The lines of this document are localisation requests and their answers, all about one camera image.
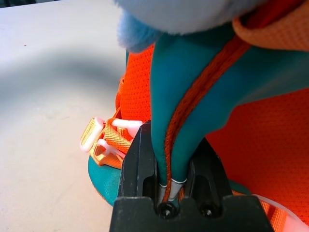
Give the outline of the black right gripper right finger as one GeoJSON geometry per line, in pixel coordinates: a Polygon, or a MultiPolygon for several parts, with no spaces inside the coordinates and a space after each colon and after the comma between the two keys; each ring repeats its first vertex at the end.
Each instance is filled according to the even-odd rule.
{"type": "Polygon", "coordinates": [[[232,190],[222,162],[203,139],[189,161],[185,196],[196,202],[221,202],[229,195],[232,190]]]}

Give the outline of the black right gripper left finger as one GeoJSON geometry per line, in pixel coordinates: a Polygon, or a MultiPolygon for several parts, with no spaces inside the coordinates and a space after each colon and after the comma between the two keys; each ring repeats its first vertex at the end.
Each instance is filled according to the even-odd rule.
{"type": "Polygon", "coordinates": [[[118,197],[158,198],[157,161],[152,146],[151,122],[141,125],[123,160],[118,197]]]}

